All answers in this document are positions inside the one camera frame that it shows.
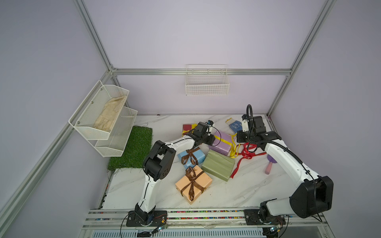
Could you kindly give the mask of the purple gift box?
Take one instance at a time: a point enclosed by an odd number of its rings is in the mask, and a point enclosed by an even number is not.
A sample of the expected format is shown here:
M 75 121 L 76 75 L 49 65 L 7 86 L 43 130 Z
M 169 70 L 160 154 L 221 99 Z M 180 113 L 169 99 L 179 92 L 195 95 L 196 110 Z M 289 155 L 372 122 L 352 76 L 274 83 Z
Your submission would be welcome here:
M 215 141 L 209 146 L 209 149 L 228 156 L 233 146 L 232 135 L 217 131 L 214 133 L 214 137 Z

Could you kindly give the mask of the blue gift box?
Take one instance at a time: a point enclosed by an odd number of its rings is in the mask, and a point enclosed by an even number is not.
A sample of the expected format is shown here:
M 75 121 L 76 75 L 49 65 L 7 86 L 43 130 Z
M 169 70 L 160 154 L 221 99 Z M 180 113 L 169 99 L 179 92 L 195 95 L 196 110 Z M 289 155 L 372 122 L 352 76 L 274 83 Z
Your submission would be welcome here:
M 185 169 L 189 167 L 194 168 L 196 165 L 202 164 L 205 158 L 206 155 L 199 147 L 188 149 L 178 154 L 178 159 Z

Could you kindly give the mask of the green gift box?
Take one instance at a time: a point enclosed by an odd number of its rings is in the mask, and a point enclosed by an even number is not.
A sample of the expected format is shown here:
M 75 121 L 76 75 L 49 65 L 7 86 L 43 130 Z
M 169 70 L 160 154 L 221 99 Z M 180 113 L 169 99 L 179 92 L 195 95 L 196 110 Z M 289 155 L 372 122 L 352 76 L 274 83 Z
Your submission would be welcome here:
M 213 150 L 209 150 L 202 169 L 223 181 L 228 181 L 233 172 L 235 160 Z

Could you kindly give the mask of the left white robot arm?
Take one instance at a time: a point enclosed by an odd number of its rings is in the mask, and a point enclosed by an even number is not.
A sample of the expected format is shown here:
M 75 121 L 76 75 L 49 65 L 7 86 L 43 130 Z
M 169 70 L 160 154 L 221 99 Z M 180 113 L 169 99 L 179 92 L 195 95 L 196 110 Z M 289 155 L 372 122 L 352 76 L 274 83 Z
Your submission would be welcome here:
M 141 199 L 135 207 L 135 212 L 143 215 L 154 212 L 161 181 L 168 176 L 175 156 L 180 152 L 195 149 L 201 144 L 212 145 L 215 141 L 214 135 L 211 134 L 213 125 L 213 121 L 199 122 L 194 129 L 179 139 L 171 142 L 158 140 L 154 143 L 143 161 L 145 184 Z

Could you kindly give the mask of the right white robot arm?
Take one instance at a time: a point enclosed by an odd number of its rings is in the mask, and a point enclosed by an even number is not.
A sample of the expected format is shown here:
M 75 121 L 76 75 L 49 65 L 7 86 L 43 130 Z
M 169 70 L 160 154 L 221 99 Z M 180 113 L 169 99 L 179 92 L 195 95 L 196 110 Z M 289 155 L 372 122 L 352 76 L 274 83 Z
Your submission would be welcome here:
M 290 197 L 271 199 L 260 204 L 258 219 L 262 224 L 270 224 L 281 215 L 295 214 L 300 218 L 320 215 L 332 207 L 334 183 L 328 176 L 321 176 L 310 169 L 284 143 L 281 136 L 268 131 L 263 118 L 254 116 L 251 105 L 242 116 L 241 131 L 237 142 L 244 148 L 254 145 L 271 156 L 287 173 L 296 189 Z

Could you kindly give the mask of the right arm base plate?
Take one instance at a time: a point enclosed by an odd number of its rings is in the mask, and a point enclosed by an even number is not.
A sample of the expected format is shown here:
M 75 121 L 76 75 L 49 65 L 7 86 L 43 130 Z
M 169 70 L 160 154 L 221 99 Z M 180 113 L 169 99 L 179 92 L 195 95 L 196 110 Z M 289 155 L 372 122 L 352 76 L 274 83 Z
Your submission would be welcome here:
M 273 216 L 270 214 L 267 203 L 271 200 L 264 201 L 258 209 L 245 209 L 244 217 L 247 225 L 280 225 L 286 224 L 282 215 Z

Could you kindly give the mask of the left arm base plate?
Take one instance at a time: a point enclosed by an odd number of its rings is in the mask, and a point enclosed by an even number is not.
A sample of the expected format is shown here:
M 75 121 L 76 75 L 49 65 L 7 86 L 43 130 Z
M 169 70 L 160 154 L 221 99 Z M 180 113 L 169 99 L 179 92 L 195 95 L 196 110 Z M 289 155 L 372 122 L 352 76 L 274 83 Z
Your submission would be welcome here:
M 141 209 L 130 211 L 126 219 L 127 227 L 158 227 L 166 223 L 168 212 L 155 210 L 145 213 Z

